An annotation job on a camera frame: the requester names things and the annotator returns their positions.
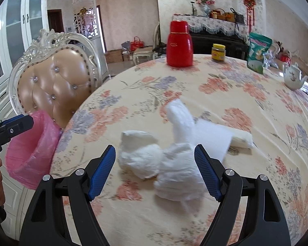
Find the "red thermos jug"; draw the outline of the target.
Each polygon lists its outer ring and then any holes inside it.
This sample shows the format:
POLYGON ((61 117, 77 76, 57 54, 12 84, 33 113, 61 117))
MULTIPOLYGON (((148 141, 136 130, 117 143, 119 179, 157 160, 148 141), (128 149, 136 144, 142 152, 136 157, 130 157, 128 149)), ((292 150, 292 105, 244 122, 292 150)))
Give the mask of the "red thermos jug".
POLYGON ((192 38, 188 23, 184 20, 173 20, 167 39, 167 64, 174 68, 186 68, 193 65, 192 38))

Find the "white plastic bag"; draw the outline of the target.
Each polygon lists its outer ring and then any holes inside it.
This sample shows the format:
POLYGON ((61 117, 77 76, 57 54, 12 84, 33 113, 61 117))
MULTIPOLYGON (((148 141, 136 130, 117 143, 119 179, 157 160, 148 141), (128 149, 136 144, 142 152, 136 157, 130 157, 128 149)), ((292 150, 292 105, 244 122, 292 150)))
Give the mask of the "white plastic bag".
POLYGON ((155 194, 175 202, 200 199, 205 184, 194 159, 193 116, 180 99, 166 106, 174 142, 163 151, 160 170, 154 182, 155 194))

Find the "white cabinet wall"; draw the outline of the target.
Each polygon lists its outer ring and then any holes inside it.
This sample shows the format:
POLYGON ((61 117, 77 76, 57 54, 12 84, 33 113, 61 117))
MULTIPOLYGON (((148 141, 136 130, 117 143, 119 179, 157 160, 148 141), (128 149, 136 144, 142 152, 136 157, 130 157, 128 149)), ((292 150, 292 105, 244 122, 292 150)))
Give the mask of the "white cabinet wall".
POLYGON ((47 0, 3 0, 0 5, 0 122, 15 115, 8 79, 17 60, 49 28, 47 0))

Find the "tufted beige dining chair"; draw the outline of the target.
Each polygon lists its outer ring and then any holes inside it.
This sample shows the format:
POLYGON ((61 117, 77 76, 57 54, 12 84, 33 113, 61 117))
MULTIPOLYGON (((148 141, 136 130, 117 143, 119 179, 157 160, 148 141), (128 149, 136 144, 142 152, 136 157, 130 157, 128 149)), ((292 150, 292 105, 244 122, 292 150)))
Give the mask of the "tufted beige dining chair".
POLYGON ((11 70, 9 99, 16 114, 43 110, 65 128, 102 83, 99 54, 90 39, 41 29, 11 70))

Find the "black handbag on piano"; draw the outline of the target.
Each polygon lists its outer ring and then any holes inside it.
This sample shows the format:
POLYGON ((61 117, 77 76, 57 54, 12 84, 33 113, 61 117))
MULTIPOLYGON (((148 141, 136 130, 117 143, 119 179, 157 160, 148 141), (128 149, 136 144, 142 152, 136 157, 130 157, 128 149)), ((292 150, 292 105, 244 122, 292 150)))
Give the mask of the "black handbag on piano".
POLYGON ((232 7, 230 8, 230 10, 234 14, 235 23, 244 25, 245 24, 244 16, 242 14, 238 13, 232 7))

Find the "black piano with lace cover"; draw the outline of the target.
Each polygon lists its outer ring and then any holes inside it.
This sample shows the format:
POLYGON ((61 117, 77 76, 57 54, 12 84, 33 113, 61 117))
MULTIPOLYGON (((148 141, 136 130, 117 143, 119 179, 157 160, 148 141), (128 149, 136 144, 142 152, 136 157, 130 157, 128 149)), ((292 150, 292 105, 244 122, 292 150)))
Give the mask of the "black piano with lace cover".
POLYGON ((173 15, 172 19, 188 23, 195 54, 209 55, 214 44, 221 44, 225 46, 226 56, 246 59, 248 26, 204 16, 173 15))

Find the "white tissue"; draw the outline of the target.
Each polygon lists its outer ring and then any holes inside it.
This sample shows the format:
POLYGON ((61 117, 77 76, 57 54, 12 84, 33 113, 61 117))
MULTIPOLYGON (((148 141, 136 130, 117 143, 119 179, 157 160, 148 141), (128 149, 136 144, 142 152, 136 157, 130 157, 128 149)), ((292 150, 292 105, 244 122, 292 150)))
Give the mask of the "white tissue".
POLYGON ((163 150, 158 140, 144 131, 124 131, 121 134, 118 164, 124 171, 131 171, 140 179, 157 176, 163 150))

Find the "white side chair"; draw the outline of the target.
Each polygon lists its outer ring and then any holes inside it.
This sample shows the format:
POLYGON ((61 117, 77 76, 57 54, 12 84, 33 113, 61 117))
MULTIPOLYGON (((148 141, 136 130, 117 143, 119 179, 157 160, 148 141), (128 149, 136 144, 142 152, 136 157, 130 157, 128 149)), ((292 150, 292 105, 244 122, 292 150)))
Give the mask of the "white side chair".
POLYGON ((160 23, 158 22, 153 32, 153 45, 136 49, 132 55, 134 64, 140 64, 140 58, 146 57, 148 60, 155 59, 155 49, 160 45, 160 42, 160 23))

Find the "flower vase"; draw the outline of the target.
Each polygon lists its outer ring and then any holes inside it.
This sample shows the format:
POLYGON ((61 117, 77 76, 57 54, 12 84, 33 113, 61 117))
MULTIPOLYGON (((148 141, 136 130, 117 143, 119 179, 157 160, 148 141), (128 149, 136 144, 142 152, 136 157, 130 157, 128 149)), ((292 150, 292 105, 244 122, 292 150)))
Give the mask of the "flower vase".
POLYGON ((211 7, 216 3, 216 0, 196 0, 196 3, 201 7, 204 15, 210 16, 211 7))

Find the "white foam block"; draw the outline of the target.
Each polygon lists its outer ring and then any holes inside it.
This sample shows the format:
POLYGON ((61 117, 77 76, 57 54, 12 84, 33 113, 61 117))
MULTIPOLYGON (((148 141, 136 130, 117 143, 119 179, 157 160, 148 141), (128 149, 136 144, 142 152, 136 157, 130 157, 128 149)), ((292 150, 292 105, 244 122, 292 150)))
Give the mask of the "white foam block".
POLYGON ((195 123, 194 143, 201 144, 210 158, 221 163, 230 147, 233 133, 222 125, 214 124, 204 119, 195 123))

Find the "yellow lid jar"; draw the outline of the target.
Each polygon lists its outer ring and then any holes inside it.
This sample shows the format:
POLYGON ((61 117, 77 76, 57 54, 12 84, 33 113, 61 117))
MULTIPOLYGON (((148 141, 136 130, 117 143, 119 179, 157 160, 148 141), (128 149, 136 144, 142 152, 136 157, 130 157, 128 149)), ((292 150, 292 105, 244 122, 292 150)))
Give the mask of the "yellow lid jar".
POLYGON ((222 45, 222 44, 214 43, 212 50, 211 50, 212 60, 214 60, 216 62, 224 62, 225 61, 225 55, 226 55, 225 46, 222 45))

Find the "white floral teapot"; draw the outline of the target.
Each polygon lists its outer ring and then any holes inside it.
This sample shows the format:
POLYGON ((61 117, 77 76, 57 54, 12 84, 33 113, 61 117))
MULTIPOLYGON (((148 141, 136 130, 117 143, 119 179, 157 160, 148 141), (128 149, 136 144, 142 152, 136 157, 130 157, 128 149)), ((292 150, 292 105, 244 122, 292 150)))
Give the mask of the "white floral teapot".
POLYGON ((290 66, 283 63, 283 77, 284 84, 292 91, 301 89, 308 76, 301 76, 302 71, 299 69, 298 63, 291 64, 290 66))

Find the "floral tablecloth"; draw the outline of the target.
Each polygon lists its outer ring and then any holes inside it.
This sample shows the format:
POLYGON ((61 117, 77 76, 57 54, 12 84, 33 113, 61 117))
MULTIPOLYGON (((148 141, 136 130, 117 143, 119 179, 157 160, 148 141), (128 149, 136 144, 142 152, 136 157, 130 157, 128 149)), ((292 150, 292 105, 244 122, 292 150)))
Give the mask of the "floral tablecloth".
MULTIPOLYGON (((51 174, 65 177, 118 148, 125 131, 154 136, 146 142, 146 162, 164 152, 165 172, 182 170, 182 186, 193 190, 201 175, 195 145, 174 139, 166 107, 179 99, 195 121, 213 122, 250 133, 253 148, 231 147, 223 165, 236 174, 272 183, 296 244, 308 230, 308 95, 291 91, 280 72, 251 71, 246 62, 194 58, 176 69, 164 59, 130 68, 97 89, 65 128, 51 174)), ((100 196, 91 203, 110 245, 199 245, 218 202, 207 190, 194 200, 175 202, 156 194, 156 179, 141 179, 115 163, 100 196)))

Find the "green snack bag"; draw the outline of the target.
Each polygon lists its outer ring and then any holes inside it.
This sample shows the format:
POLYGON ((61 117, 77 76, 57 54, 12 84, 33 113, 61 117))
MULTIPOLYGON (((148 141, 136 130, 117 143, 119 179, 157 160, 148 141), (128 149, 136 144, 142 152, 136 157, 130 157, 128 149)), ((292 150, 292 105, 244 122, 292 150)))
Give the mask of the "green snack bag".
POLYGON ((258 33, 249 34, 250 48, 248 52, 247 67, 259 74, 263 74, 264 56, 272 44, 272 39, 258 33))

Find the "red handbag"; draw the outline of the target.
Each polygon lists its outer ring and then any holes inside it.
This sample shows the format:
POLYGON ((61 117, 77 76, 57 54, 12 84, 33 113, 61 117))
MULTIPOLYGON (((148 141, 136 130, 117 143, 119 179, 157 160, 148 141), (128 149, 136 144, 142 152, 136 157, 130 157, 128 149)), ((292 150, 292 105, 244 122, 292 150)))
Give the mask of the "red handbag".
POLYGON ((130 41, 130 51, 134 52, 136 49, 142 47, 144 47, 144 42, 138 36, 134 36, 133 41, 130 41))

